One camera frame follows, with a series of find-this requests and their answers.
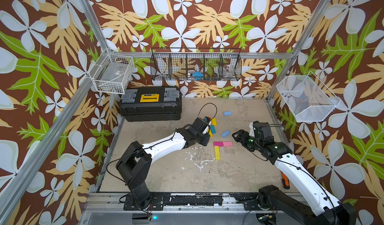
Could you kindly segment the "pink block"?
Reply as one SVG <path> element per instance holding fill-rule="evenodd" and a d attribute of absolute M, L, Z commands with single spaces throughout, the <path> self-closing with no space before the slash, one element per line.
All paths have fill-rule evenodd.
<path fill-rule="evenodd" d="M 232 147 L 233 146 L 233 142 L 223 142 L 223 146 L 224 147 Z"/>

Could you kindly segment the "magenta block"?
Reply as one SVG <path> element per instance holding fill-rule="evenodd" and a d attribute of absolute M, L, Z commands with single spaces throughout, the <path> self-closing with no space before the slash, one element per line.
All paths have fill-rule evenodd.
<path fill-rule="evenodd" d="M 224 143 L 223 142 L 214 142 L 215 147 L 223 147 Z"/>

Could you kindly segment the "long yellow block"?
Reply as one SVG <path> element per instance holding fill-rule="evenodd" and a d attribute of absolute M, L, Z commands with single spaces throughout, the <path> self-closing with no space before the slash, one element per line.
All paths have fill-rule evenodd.
<path fill-rule="evenodd" d="M 214 146 L 214 151 L 215 151 L 215 159 L 217 161 L 221 160 L 220 147 Z"/>

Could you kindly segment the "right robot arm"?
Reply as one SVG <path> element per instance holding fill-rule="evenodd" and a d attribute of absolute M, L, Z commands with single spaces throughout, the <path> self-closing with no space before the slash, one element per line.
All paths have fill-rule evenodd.
<path fill-rule="evenodd" d="M 255 121 L 251 132 L 239 130 L 233 139 L 250 152 L 261 155 L 276 166 L 305 199 L 303 204 L 273 185 L 259 189 L 256 198 L 261 209 L 277 209 L 301 225 L 353 225 L 357 220 L 355 208 L 343 204 L 328 192 L 299 162 L 288 145 L 276 142 L 268 123 Z"/>

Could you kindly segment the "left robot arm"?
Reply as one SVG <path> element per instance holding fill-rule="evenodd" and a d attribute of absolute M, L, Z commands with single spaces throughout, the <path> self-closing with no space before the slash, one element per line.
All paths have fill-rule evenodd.
<path fill-rule="evenodd" d="M 145 183 L 151 164 L 170 153 L 195 144 L 207 146 L 210 130 L 211 118 L 196 118 L 191 125 L 175 129 L 166 138 L 143 145 L 135 141 L 129 145 L 117 161 L 116 169 L 128 186 L 135 206 L 144 210 L 152 202 L 152 194 Z"/>

